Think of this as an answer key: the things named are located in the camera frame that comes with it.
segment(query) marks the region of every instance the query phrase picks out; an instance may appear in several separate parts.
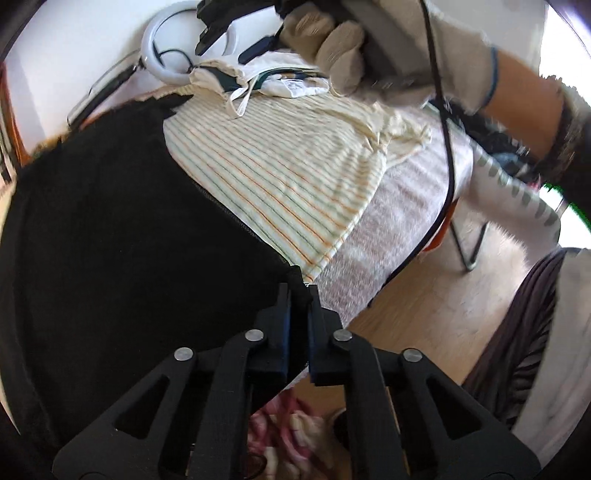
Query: black cable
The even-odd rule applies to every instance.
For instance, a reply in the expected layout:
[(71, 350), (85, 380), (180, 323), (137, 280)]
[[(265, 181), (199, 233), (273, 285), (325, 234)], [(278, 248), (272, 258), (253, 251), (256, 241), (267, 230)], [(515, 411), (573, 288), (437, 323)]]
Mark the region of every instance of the black cable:
[(445, 201), (443, 202), (443, 206), (441, 207), (441, 211), (435, 222), (431, 225), (431, 228), (427, 231), (425, 236), (422, 240), (418, 243), (418, 245), (414, 248), (411, 254), (398, 266), (396, 270), (394, 270), (384, 285), (382, 289), (388, 285), (398, 274), (404, 270), (407, 265), (427, 246), (429, 240), (433, 238), (433, 236), (437, 233), (439, 228), (442, 226), (449, 209), (452, 206), (453, 198), (456, 193), (456, 169), (455, 164), (453, 162), (453, 151), (452, 151), (452, 141), (450, 139), (449, 134), (449, 127), (447, 126), (447, 120), (450, 118), (450, 114), (446, 110), (446, 103), (445, 98), (443, 97), (443, 86), (441, 83), (441, 74), (439, 72), (439, 66), (437, 65), (437, 53), (435, 50), (435, 40), (433, 38), (433, 29), (431, 27), (431, 17), (429, 16), (429, 10), (427, 8), (427, 4), (424, 0), (419, 0), (421, 7), (423, 9), (423, 16), (425, 18), (425, 27), (427, 30), (427, 47), (429, 50), (429, 61), (431, 63), (431, 72), (433, 74), (433, 82), (435, 84), (435, 102), (436, 107), (439, 110), (439, 116), (441, 119), (441, 129), (443, 130), (443, 141), (445, 143), (445, 150), (447, 155), (447, 169), (449, 172), (449, 183), (447, 188), (447, 196)]
[(180, 53), (183, 57), (185, 57), (185, 60), (187, 60), (187, 63), (189, 64), (189, 68), (187, 69), (187, 73), (191, 73), (193, 71), (193, 69), (195, 68), (195, 64), (191, 61), (191, 57), (189, 57), (189, 55), (186, 52), (184, 52), (183, 50), (180, 50), (179, 48), (169, 48), (168, 50), (158, 51), (158, 47), (156, 46), (156, 42), (153, 42), (152, 49), (154, 50), (154, 55), (156, 56), (156, 60), (158, 60), (160, 65), (162, 65), (164, 68), (166, 68), (166, 65), (164, 64), (164, 62), (162, 60), (162, 55), (165, 55), (167, 53), (172, 53), (172, 52)]

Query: white surface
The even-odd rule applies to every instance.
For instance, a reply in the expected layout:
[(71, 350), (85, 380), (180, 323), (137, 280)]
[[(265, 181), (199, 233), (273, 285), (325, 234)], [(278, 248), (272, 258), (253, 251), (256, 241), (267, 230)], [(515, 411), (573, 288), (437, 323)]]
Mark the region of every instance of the white surface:
[[(546, 187), (540, 190), (540, 197), (554, 210), (558, 208), (562, 200), (562, 195), (559, 192)], [(591, 232), (572, 207), (566, 209), (560, 219), (560, 224), (558, 243), (561, 247), (591, 248)]]
[(591, 103), (591, 57), (576, 33), (551, 8), (542, 41), (540, 75), (556, 75)]
[(498, 47), (537, 70), (544, 34), (545, 0), (432, 0), (464, 25), (482, 30)]
[[(30, 150), (46, 137), (63, 132), (66, 116), (91, 85), (119, 59), (139, 48), (144, 28), (173, 0), (47, 0), (26, 26), (7, 58), (8, 81), (17, 124)], [(275, 12), (257, 12), (236, 22), (238, 49), (245, 50), (280, 22)], [(171, 19), (158, 33), (158, 47), (194, 50), (192, 15)], [(108, 105), (161, 86), (147, 72), (132, 78)]]

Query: dark striped fabric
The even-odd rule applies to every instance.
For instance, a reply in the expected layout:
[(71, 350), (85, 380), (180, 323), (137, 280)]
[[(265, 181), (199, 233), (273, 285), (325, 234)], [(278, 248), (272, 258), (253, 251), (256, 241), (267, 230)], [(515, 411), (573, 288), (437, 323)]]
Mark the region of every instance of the dark striped fabric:
[(527, 275), (464, 389), (513, 428), (539, 370), (556, 308), (558, 274), (569, 251), (543, 258)]

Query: black fabric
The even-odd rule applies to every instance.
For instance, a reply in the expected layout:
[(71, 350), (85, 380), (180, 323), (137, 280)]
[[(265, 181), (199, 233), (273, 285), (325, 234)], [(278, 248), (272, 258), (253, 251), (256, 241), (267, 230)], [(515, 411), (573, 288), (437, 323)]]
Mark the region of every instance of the black fabric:
[(0, 243), (0, 371), (46, 458), (176, 348), (250, 328), (279, 283), (305, 310), (298, 268), (170, 157), (163, 120), (186, 99), (107, 113), (20, 175)]
[(579, 214), (591, 228), (591, 118), (583, 126), (583, 136), (574, 159), (558, 182), (564, 198), (574, 203)]
[(569, 251), (557, 250), (532, 268), (462, 385), (507, 428), (515, 424), (533, 386), (554, 316), (558, 274)]

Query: striped cloth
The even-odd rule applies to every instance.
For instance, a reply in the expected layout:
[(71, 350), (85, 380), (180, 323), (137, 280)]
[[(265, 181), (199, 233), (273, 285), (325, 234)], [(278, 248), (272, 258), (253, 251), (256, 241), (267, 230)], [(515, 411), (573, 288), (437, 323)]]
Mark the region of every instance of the striped cloth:
[(173, 158), (312, 282), (343, 244), (386, 170), (430, 140), (396, 110), (330, 94), (255, 95), (230, 119), (195, 86), (164, 123)]

